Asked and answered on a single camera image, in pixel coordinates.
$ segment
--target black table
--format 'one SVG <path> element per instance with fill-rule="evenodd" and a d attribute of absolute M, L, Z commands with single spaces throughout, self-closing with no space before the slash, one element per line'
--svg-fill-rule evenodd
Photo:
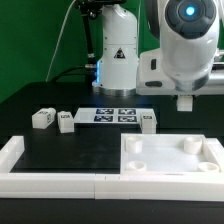
<path fill-rule="evenodd" d="M 25 138 L 25 153 L 12 172 L 119 173 L 120 134 L 140 132 L 138 125 L 78 125 L 74 134 L 60 134 L 57 122 L 46 130 L 32 129 L 32 114 L 48 107 L 73 115 L 79 107 L 152 108 L 157 117 L 157 133 L 204 134 L 218 138 L 224 145 L 224 96 L 197 96 L 193 112 L 177 112 L 174 96 L 119 98 L 92 93 L 82 83 L 32 83 L 0 105 L 0 144 L 3 146 L 13 135 Z M 0 221 L 223 223 L 224 203 L 0 199 Z"/>

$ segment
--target green wall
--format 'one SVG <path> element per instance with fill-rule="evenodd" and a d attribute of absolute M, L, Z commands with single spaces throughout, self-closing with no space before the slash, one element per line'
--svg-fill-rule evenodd
<path fill-rule="evenodd" d="M 45 81 L 60 28 L 71 0 L 3 0 L 0 7 L 0 102 L 30 82 Z M 138 15 L 139 0 L 125 8 Z M 159 46 L 150 35 L 142 5 L 139 52 Z M 101 56 L 101 19 L 91 21 L 96 56 Z M 221 35 L 224 47 L 224 35 Z M 80 12 L 73 9 L 53 66 L 52 76 L 86 63 L 86 42 Z M 82 77 L 72 78 L 83 81 Z"/>

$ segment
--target small white cube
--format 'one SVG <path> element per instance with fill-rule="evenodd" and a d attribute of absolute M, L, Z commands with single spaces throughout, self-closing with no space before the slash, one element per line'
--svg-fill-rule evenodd
<path fill-rule="evenodd" d="M 140 126 L 143 134 L 156 134 L 156 118 L 153 112 L 143 112 L 140 115 Z"/>
<path fill-rule="evenodd" d="M 192 96 L 178 96 L 177 111 L 192 112 L 193 97 Z"/>
<path fill-rule="evenodd" d="M 70 112 L 58 113 L 58 126 L 61 133 L 74 132 L 74 120 Z"/>
<path fill-rule="evenodd" d="M 33 128 L 46 129 L 55 120 L 54 108 L 43 108 L 32 116 Z"/>

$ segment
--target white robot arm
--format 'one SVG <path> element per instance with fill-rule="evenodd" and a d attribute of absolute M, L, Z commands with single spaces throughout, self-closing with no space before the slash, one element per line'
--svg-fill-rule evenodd
<path fill-rule="evenodd" d="M 139 94 L 224 94 L 224 76 L 212 73 L 219 10 L 216 0 L 146 0 L 147 19 L 160 49 L 140 57 Z"/>

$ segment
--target blue light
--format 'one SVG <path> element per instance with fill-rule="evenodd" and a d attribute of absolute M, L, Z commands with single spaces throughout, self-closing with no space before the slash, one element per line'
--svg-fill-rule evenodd
<path fill-rule="evenodd" d="M 187 9 L 186 9 L 186 13 L 187 13 L 188 16 L 192 16 L 192 15 L 194 15 L 194 13 L 195 13 L 195 8 L 194 8 L 193 6 L 189 6 L 189 7 L 187 7 Z"/>
<path fill-rule="evenodd" d="M 100 82 L 100 61 L 96 64 L 96 83 Z"/>

